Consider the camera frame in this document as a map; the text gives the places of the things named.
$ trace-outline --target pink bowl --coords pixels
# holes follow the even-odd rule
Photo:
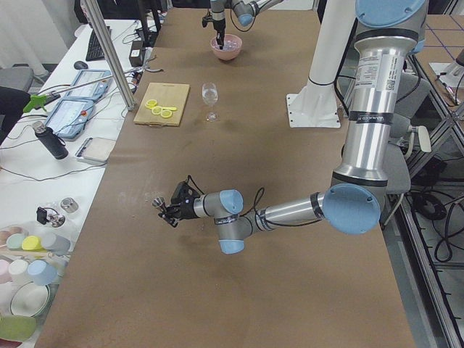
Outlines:
[[[216,37],[212,38],[210,43],[212,53],[221,60],[232,60],[237,57],[241,51],[241,38],[232,34],[225,35],[223,49],[219,49]]]

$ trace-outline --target green clamp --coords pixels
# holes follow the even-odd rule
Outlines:
[[[48,112],[45,109],[45,101],[46,101],[46,94],[42,96],[30,96],[30,101],[28,104],[22,109],[22,112],[31,112],[32,109],[35,107],[41,107],[45,112]]]

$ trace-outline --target wine glass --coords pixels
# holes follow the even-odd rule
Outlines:
[[[212,82],[203,84],[202,96],[204,103],[210,107],[206,115],[206,121],[216,121],[218,119],[218,114],[212,109],[216,102],[218,102],[218,89],[216,85]]]

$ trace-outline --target black box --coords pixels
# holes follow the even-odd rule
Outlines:
[[[140,40],[132,41],[130,48],[129,62],[133,67],[141,67],[144,64],[145,48]]]

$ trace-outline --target bowl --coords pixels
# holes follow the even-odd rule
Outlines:
[[[50,300],[50,288],[28,283],[13,296],[10,310],[14,315],[33,317],[40,315]]]
[[[224,36],[224,48],[219,49],[216,37],[210,41],[212,53],[221,60],[232,60],[236,58],[241,51],[241,38],[232,34]]]

